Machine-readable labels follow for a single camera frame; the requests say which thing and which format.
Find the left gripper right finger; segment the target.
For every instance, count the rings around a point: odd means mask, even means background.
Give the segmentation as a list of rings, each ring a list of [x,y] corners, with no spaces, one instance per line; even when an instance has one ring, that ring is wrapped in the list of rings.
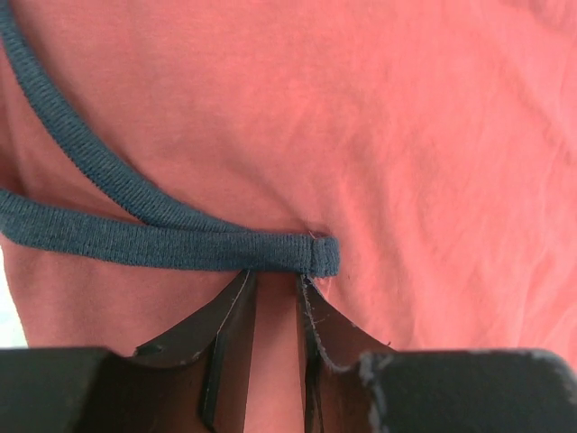
[[[371,393],[363,386],[360,359],[393,349],[335,309],[312,278],[297,278],[304,363],[306,432],[371,432]]]

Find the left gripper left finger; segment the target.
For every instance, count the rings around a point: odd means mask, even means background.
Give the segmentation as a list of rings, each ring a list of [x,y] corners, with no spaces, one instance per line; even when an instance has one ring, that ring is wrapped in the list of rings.
[[[138,346],[134,360],[172,373],[169,407],[188,431],[242,431],[256,313],[256,275],[242,271],[204,307]]]

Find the red tank top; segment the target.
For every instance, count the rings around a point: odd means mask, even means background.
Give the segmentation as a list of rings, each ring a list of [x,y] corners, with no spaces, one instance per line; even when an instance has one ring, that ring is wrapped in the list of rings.
[[[4,1],[30,348],[116,359],[256,275],[243,432],[304,430],[297,278],[393,349],[576,363],[573,1]]]

